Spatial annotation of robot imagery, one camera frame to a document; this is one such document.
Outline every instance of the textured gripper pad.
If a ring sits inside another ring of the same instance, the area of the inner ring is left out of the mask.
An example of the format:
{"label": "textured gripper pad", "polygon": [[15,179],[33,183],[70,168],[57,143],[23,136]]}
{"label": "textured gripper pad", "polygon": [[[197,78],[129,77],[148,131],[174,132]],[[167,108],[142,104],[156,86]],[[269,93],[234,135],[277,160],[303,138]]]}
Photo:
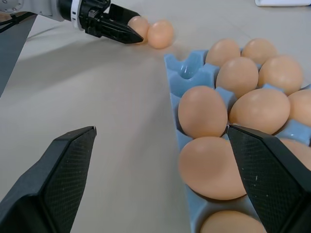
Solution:
{"label": "textured gripper pad", "polygon": [[280,232],[298,205],[302,190],[263,142],[228,130],[245,190],[268,233]]}
{"label": "textured gripper pad", "polygon": [[43,200],[60,233],[71,231],[86,184],[94,137],[94,131],[89,131],[70,144],[45,187]]}

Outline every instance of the brown egg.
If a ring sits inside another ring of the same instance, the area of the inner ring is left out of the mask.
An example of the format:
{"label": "brown egg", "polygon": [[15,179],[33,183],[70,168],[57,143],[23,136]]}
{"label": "brown egg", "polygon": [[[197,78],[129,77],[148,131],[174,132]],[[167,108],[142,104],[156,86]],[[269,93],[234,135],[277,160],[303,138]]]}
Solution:
{"label": "brown egg", "polygon": [[148,44],[155,49],[164,49],[173,43],[174,28],[167,20],[154,23],[148,30]]}
{"label": "brown egg", "polygon": [[236,101],[229,121],[273,134],[285,124],[289,114],[290,102],[284,93],[274,89],[257,89]]}
{"label": "brown egg", "polygon": [[221,67],[227,61],[240,56],[240,47],[234,40],[222,39],[210,48],[205,62]]}
{"label": "brown egg", "polygon": [[256,89],[258,68],[249,58],[237,57],[227,61],[219,70],[216,87],[220,86],[234,92],[240,98],[247,92]]}
{"label": "brown egg", "polygon": [[303,83],[303,71],[300,64],[287,55],[268,59],[259,71],[258,85],[265,83],[281,88],[286,95],[298,91]]}
{"label": "brown egg", "polygon": [[290,119],[311,127],[311,90],[301,90],[288,96],[291,103]]}
{"label": "brown egg", "polygon": [[133,17],[128,22],[128,26],[130,26],[135,32],[144,38],[143,42],[140,42],[140,44],[148,41],[147,33],[149,29],[149,23],[147,19],[141,16]]}
{"label": "brown egg", "polygon": [[207,86],[196,86],[180,99],[178,119],[185,134],[192,138],[220,137],[225,131],[228,114],[217,91]]}
{"label": "brown egg", "polygon": [[294,140],[281,139],[281,142],[300,160],[300,162],[311,170],[311,148]]}
{"label": "brown egg", "polygon": [[266,233],[263,225],[254,218],[237,211],[220,211],[210,216],[201,233]]}
{"label": "brown egg", "polygon": [[263,38],[256,38],[248,42],[242,56],[252,59],[255,63],[263,65],[269,58],[277,55],[277,50],[273,44]]}
{"label": "brown egg", "polygon": [[179,155],[182,180],[195,192],[212,199],[246,195],[229,141],[220,137],[192,140]]}

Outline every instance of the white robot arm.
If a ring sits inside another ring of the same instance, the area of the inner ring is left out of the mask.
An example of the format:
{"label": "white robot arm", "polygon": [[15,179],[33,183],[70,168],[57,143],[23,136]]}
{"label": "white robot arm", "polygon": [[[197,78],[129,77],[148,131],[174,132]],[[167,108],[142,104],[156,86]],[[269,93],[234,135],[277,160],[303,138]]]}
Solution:
{"label": "white robot arm", "polygon": [[127,23],[138,13],[111,4],[110,0],[0,0],[0,12],[31,12],[57,21],[68,20],[87,34],[125,44],[139,43],[139,36]]}

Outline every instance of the table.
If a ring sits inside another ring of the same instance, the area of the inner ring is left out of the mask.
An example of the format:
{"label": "table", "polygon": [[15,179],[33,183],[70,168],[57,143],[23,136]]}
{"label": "table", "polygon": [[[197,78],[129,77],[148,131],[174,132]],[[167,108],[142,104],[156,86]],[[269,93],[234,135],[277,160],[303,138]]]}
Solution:
{"label": "table", "polygon": [[163,55],[185,58],[223,37],[265,37],[311,82],[309,8],[261,9],[251,0],[116,0],[166,18],[166,50],[97,39],[38,17],[0,98],[0,199],[61,134],[95,125],[86,189],[73,233],[189,233]]}

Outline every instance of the light blue egg carton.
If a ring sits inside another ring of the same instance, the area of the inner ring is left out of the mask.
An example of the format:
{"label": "light blue egg carton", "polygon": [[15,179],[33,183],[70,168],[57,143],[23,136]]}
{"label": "light blue egg carton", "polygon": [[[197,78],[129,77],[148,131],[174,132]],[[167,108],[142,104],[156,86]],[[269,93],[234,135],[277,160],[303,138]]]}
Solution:
{"label": "light blue egg carton", "polygon": [[[207,53],[208,50],[193,51],[184,61],[178,61],[172,54],[164,56],[179,151],[192,140],[191,137],[184,134],[178,120],[178,104],[180,98],[187,90],[199,85],[205,85],[215,89],[224,100],[228,112],[237,100],[233,92],[221,87],[215,88],[216,78],[220,68],[211,64],[205,64]],[[280,90],[269,84],[265,84],[262,88]],[[311,85],[306,86],[305,89],[311,89]],[[290,120],[277,136],[295,139],[308,144],[311,138],[311,128],[297,121]],[[240,211],[259,220],[248,196],[236,200],[218,201],[196,194],[187,185],[185,187],[189,206],[191,233],[199,232],[208,216],[221,210]]]}

